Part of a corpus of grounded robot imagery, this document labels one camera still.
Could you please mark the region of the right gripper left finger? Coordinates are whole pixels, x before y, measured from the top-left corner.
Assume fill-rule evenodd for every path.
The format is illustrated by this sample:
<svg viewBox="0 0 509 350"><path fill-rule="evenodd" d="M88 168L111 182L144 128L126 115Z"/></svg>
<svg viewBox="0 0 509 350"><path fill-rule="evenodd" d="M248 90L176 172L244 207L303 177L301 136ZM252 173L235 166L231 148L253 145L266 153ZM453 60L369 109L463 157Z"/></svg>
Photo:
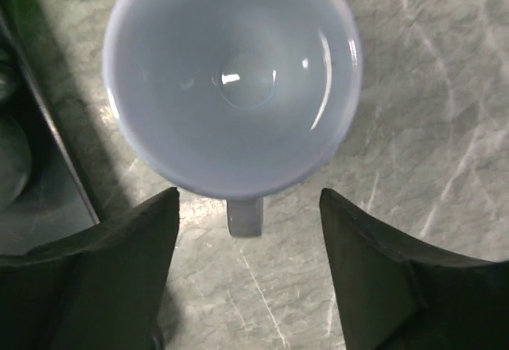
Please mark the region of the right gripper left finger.
<svg viewBox="0 0 509 350"><path fill-rule="evenodd" d="M166 189L112 220L1 258L4 349L160 349L180 223Z"/></svg>

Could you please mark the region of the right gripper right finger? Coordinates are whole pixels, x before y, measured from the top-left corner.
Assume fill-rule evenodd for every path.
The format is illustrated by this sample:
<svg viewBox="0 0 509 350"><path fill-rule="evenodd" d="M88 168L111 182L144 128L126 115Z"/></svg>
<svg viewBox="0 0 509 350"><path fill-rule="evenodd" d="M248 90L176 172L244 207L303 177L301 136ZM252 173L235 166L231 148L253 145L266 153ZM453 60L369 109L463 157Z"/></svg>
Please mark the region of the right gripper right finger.
<svg viewBox="0 0 509 350"><path fill-rule="evenodd" d="M320 213L347 348L507 348L507 262L425 243L333 189Z"/></svg>

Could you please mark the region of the pale grey mug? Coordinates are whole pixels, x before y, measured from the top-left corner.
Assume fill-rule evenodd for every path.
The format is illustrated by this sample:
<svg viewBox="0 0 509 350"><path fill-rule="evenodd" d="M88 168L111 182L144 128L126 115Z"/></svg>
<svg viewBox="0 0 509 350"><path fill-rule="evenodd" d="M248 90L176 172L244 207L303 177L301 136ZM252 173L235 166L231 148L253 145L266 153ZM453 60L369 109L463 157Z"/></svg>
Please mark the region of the pale grey mug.
<svg viewBox="0 0 509 350"><path fill-rule="evenodd" d="M117 0L103 78L122 135L174 185L262 233L263 199L329 161L359 103L346 0Z"/></svg>

